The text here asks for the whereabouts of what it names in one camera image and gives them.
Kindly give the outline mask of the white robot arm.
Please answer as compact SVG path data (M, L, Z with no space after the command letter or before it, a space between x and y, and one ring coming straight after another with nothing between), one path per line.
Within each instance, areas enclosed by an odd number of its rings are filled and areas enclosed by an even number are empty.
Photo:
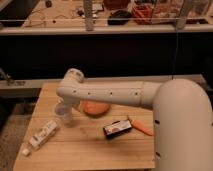
M191 80L86 83L72 68L56 93L67 106L90 100L151 108L154 171L213 171L213 109L207 93Z

